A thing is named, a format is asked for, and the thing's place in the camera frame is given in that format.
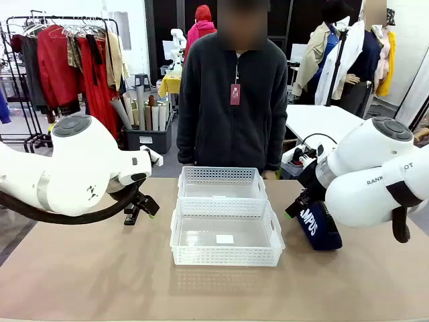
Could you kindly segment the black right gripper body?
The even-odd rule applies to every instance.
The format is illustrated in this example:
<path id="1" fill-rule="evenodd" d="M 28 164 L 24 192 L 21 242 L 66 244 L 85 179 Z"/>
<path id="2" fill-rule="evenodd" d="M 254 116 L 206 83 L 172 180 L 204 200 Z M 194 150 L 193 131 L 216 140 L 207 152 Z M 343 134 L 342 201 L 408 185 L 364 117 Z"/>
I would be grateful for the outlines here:
<path id="1" fill-rule="evenodd" d="M 316 177 L 317 163 L 311 163 L 298 176 L 299 183 L 304 187 L 304 196 L 310 201 L 325 201 L 326 188 Z"/>

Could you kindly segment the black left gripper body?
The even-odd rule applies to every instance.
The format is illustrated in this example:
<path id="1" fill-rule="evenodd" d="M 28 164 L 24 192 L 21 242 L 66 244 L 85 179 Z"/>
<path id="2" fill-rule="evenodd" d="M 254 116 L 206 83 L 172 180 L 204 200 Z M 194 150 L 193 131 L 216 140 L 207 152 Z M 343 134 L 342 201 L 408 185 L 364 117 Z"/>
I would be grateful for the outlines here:
<path id="1" fill-rule="evenodd" d="M 107 192 L 107 194 L 116 201 L 127 200 L 127 203 L 132 203 L 139 194 L 139 188 L 143 181 L 134 182 L 130 185 L 124 186 L 116 192 Z"/>

